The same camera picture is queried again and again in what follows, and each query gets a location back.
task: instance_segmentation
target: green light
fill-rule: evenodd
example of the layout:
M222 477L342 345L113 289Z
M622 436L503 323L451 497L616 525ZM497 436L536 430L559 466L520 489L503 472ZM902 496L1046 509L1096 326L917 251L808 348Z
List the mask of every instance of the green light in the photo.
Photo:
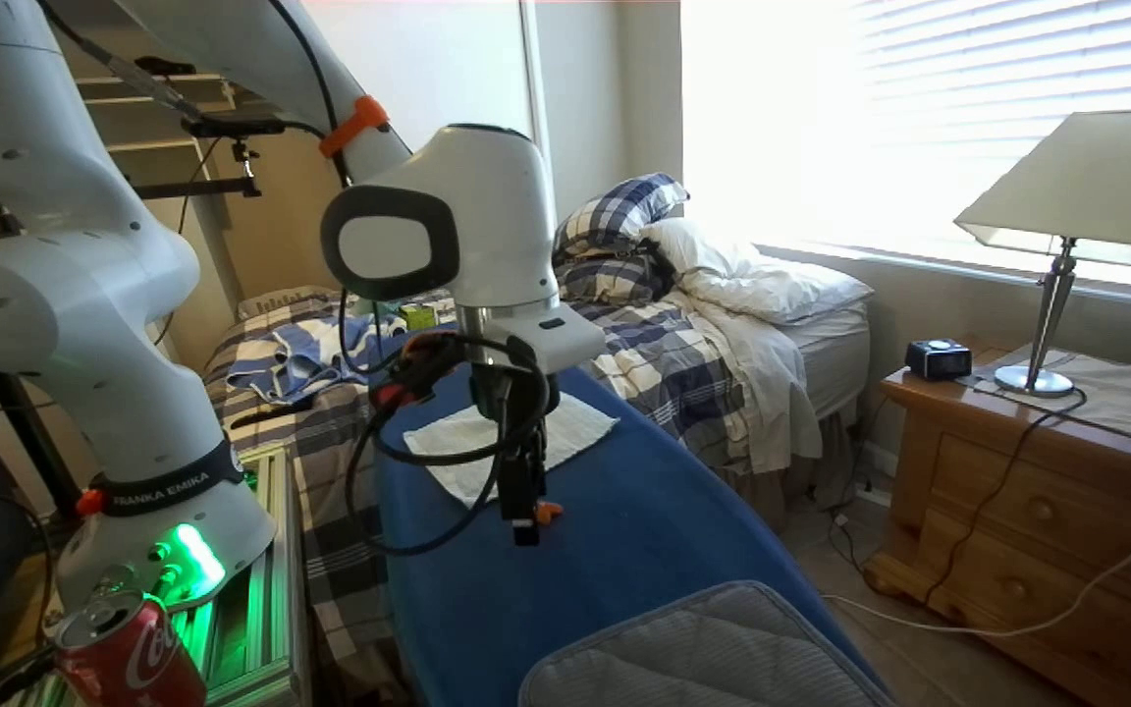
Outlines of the green light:
M226 580L226 565L215 561L213 546L203 540L203 535L197 525L180 523L178 525L178 540L184 546L184 555L203 572L203 589Z
M161 561L154 598L167 608L190 603L197 598L207 598L215 585L226 585L226 565L215 561L213 546L192 523L172 525L156 540L154 559Z

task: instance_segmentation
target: small black device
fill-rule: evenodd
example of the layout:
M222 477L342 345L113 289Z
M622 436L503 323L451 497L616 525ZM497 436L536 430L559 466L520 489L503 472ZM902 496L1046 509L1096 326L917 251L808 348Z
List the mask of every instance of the small black device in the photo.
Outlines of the small black device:
M909 369L917 377L970 377L970 345L952 341L952 337L923 337L909 345Z

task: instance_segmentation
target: lamp shade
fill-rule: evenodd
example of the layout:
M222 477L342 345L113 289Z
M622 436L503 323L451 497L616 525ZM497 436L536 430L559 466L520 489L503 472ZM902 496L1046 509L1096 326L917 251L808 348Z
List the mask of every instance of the lamp shade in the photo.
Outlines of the lamp shade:
M956 222L998 246L1061 237L1076 256L1131 263L1131 111L1070 114Z

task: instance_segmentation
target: table lamp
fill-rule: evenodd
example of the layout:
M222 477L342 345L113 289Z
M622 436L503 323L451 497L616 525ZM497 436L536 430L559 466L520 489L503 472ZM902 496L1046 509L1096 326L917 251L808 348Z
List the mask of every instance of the table lamp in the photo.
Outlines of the table lamp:
M1070 114L956 222L991 246L1050 251L1053 238L1061 244L1029 362L993 369L993 379L1037 395L1071 394L1063 371L1046 369L1046 352L1076 281L1076 256L1131 263L1131 111Z

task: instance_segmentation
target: lamp base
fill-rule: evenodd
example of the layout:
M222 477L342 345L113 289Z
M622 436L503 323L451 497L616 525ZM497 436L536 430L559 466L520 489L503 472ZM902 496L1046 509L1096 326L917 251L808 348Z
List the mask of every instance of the lamp base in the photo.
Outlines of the lamp base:
M1001 369L993 369L993 379L1001 390L1019 390L1019 394L1032 394L1032 395L1070 395L1076 390L1071 377L1063 377L1058 369L1041 369L1032 390L1029 390L1029 364L1001 364Z

